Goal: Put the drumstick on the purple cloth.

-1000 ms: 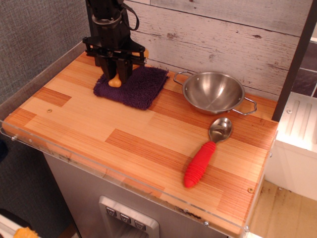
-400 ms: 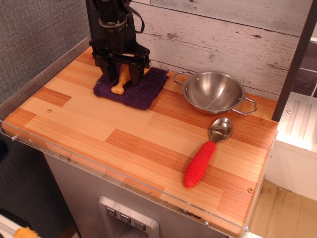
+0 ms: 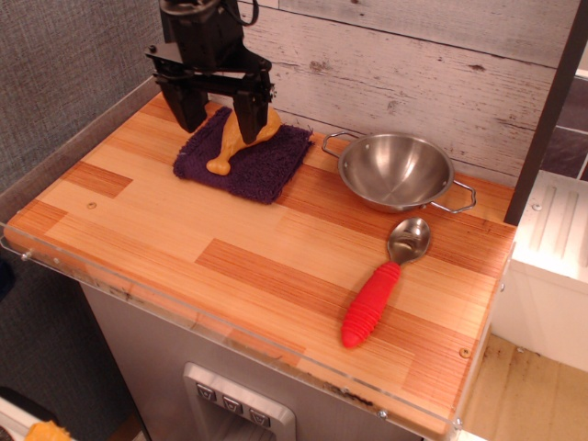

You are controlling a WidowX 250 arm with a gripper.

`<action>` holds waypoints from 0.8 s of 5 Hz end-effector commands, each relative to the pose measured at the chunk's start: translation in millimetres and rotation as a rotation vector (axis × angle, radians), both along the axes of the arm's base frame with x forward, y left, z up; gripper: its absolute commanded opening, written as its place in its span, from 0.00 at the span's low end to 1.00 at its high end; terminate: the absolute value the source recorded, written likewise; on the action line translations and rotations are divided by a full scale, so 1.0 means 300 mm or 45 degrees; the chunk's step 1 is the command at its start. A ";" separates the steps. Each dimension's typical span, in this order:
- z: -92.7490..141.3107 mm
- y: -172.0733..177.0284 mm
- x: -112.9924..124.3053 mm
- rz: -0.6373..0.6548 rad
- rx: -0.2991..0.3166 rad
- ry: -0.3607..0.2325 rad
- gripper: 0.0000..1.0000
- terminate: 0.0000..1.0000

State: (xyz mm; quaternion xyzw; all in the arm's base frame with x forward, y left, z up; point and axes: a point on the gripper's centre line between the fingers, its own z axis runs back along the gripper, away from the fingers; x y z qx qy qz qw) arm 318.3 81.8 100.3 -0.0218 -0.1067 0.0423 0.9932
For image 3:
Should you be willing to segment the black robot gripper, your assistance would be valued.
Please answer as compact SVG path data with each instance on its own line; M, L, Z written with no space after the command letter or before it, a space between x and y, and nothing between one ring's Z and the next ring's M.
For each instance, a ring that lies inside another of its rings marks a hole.
M182 41L184 62L195 70L199 90L185 81L157 83L155 63L164 59L165 42L150 46L146 55L177 123L192 133L207 118L207 93L231 96L243 141L253 143L267 124L274 94L269 77L272 63L244 45L244 29L257 22L259 3L252 2L248 17L242 16L237 1L180 1L169 13L179 18L176 35Z

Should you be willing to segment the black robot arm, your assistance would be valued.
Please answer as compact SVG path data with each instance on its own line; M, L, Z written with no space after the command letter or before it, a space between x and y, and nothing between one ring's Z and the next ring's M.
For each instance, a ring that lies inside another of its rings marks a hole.
M245 27L236 1L161 1L164 42L151 45L155 82L180 127L193 132L206 118L209 95L229 96L245 142L255 141L267 124L273 98L271 61L244 45Z

